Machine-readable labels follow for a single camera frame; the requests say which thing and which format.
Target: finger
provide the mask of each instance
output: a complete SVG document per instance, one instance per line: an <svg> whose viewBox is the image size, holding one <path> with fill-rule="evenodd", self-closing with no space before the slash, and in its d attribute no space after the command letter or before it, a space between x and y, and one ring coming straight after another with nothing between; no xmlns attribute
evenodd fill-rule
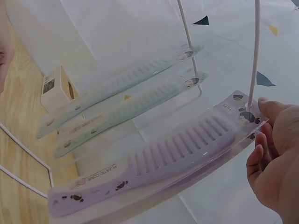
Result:
<svg viewBox="0 0 299 224"><path fill-rule="evenodd" d="M263 126L261 126L261 132L266 135L268 146L273 145L272 126L269 123L265 123Z"/></svg>
<svg viewBox="0 0 299 224"><path fill-rule="evenodd" d="M264 97L258 99L258 108L262 114L270 119L270 124L274 124L277 116L285 109L294 106L292 104L285 105L277 101L268 101Z"/></svg>
<svg viewBox="0 0 299 224"><path fill-rule="evenodd" d="M258 145L261 145L263 148L263 156L260 161L260 168L262 171L264 171L267 165L272 161L269 155L267 138L264 133L259 133L256 135L256 146Z"/></svg>
<svg viewBox="0 0 299 224"><path fill-rule="evenodd" d="M0 94L4 91L4 83L9 66L7 64L0 65Z"/></svg>
<svg viewBox="0 0 299 224"><path fill-rule="evenodd" d="M267 143L268 143L268 151L271 159L275 159L279 157L278 151L275 148L273 137L272 137L272 127L270 124L266 123L261 126L261 132L266 135Z"/></svg>
<svg viewBox="0 0 299 224"><path fill-rule="evenodd" d="M262 157L263 147L262 145L257 145L246 162L247 179L252 189L254 188L258 176L262 173L259 165Z"/></svg>

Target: yellow triangle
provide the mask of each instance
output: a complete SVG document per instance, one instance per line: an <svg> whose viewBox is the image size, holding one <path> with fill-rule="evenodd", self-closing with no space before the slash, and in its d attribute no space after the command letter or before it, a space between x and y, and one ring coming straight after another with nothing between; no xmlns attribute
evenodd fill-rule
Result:
<svg viewBox="0 0 299 224"><path fill-rule="evenodd" d="M269 25L268 28L272 31L272 33L277 36L278 34L278 28L276 28L275 26Z"/></svg>
<svg viewBox="0 0 299 224"><path fill-rule="evenodd" d="M129 96L129 95L125 95L125 100L126 99L130 99L131 98L131 96Z"/></svg>

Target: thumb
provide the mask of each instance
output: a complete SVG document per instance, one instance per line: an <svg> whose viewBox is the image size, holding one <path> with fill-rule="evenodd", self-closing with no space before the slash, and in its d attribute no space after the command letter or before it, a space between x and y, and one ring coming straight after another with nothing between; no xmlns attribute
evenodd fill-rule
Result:
<svg viewBox="0 0 299 224"><path fill-rule="evenodd" d="M258 99L258 108L260 109L261 113L268 117L272 124L274 124L277 116L284 111L285 109L294 106L293 104L282 104L277 101L268 101L264 97L260 97Z"/></svg>

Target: cartoon print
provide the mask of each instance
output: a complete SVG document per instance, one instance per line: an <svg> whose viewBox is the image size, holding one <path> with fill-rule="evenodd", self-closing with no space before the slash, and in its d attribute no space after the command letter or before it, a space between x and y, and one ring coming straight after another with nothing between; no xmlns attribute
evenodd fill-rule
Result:
<svg viewBox="0 0 299 224"><path fill-rule="evenodd" d="M70 145L71 145L71 141L68 141L68 142L66 142L66 143L64 144L64 147L67 148L67 147L70 146Z"/></svg>
<svg viewBox="0 0 299 224"><path fill-rule="evenodd" d="M119 182L118 184L117 184L117 186L116 186L116 191L118 191L119 189L122 189L126 184L128 184L129 183L129 181L121 181L121 182Z"/></svg>
<svg viewBox="0 0 299 224"><path fill-rule="evenodd" d="M54 119L50 120L49 122L47 122L47 126L50 126L51 124L53 124Z"/></svg>
<svg viewBox="0 0 299 224"><path fill-rule="evenodd" d="M242 95L233 95L234 100L240 101L244 96Z"/></svg>
<svg viewBox="0 0 299 224"><path fill-rule="evenodd" d="M79 110L81 108L81 105L77 105L76 107L75 107L75 110Z"/></svg>
<svg viewBox="0 0 299 224"><path fill-rule="evenodd" d="M192 57L193 54L194 54L194 52L192 50L184 52L184 55L182 56L181 61L183 61L183 60L185 60L185 59L187 59L189 57Z"/></svg>
<svg viewBox="0 0 299 224"><path fill-rule="evenodd" d="M71 199L74 199L75 201L83 202L84 199L82 198L81 194L72 195Z"/></svg>
<svg viewBox="0 0 299 224"><path fill-rule="evenodd" d="M198 77L193 77L187 81L185 81L185 85L189 88L191 86L197 85L199 83L199 78Z"/></svg>
<svg viewBox="0 0 299 224"><path fill-rule="evenodd" d="M259 124L261 122L260 118L256 118L253 113L246 111L246 108L240 108L239 112L241 113L239 114L238 121L241 121L244 125L251 123Z"/></svg>
<svg viewBox="0 0 299 224"><path fill-rule="evenodd" d="M91 131L91 134L94 134L94 133L96 133L98 131L98 128L95 128L95 129L93 129L92 131Z"/></svg>
<svg viewBox="0 0 299 224"><path fill-rule="evenodd" d="M247 137L248 139L254 140L256 138L256 134L252 133L250 136Z"/></svg>

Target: hand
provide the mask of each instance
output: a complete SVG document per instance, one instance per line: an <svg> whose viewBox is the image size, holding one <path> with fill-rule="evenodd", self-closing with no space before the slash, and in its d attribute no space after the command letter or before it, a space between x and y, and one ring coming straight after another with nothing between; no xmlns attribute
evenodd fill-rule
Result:
<svg viewBox="0 0 299 224"><path fill-rule="evenodd" d="M5 78L13 57L14 48L9 36L6 11L0 0L0 94L4 91Z"/></svg>
<svg viewBox="0 0 299 224"><path fill-rule="evenodd" d="M284 224L299 223L299 106L259 98L270 120L256 135L247 160L247 177L258 200L277 212Z"/></svg>

